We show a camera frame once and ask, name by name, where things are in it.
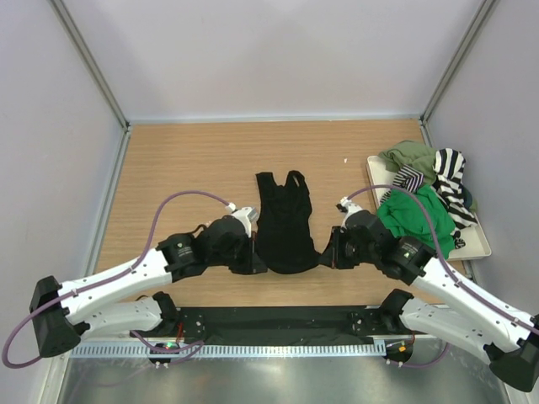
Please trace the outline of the bright green tank top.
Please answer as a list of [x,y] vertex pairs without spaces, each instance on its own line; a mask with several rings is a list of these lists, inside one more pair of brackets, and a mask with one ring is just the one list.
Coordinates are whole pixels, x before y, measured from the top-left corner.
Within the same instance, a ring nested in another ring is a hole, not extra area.
[[[429,214],[444,258],[449,258],[450,252],[455,249],[452,236],[456,229],[454,221],[429,185],[419,188],[415,196]],[[435,249],[428,221],[419,206],[407,194],[392,190],[376,214],[395,237],[414,237]]]

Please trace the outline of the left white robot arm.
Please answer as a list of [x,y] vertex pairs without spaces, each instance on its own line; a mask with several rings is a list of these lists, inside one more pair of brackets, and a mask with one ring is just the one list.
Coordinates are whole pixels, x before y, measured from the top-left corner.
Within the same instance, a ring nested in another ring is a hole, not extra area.
[[179,315],[171,297],[159,292],[139,303],[125,298],[200,276],[213,266],[234,274],[266,272],[254,246],[257,216],[254,208],[245,207],[208,226],[173,234],[139,258],[104,272],[63,283],[52,276],[39,280],[29,306],[39,356],[55,357],[85,338],[116,332],[172,335]]

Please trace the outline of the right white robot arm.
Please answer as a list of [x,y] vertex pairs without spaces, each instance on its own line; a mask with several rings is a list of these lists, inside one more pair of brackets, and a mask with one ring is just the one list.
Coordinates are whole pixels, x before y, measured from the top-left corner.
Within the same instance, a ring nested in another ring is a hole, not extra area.
[[413,237],[394,237],[366,210],[332,228],[320,263],[333,269],[372,264],[390,279],[437,296],[432,306],[393,290],[379,307],[390,333],[430,334],[483,361],[506,385],[530,392],[538,380],[538,318],[489,294]]

